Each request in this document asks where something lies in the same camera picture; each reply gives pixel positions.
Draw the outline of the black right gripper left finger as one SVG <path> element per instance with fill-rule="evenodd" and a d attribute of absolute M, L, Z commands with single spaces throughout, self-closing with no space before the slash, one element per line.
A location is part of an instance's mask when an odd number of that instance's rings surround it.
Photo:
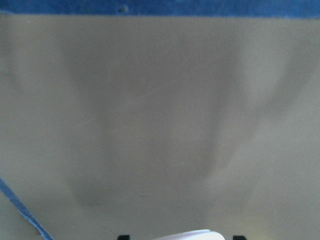
<path fill-rule="evenodd" d="M 130 240 L 130 235 L 126 234 L 126 235 L 119 235 L 117 237 L 117 240 Z"/>

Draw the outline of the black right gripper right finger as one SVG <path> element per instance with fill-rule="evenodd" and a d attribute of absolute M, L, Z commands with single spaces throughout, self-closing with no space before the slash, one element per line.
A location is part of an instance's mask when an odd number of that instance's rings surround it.
<path fill-rule="evenodd" d="M 232 240 L 247 240 L 247 238 L 244 235 L 234 235 Z"/>

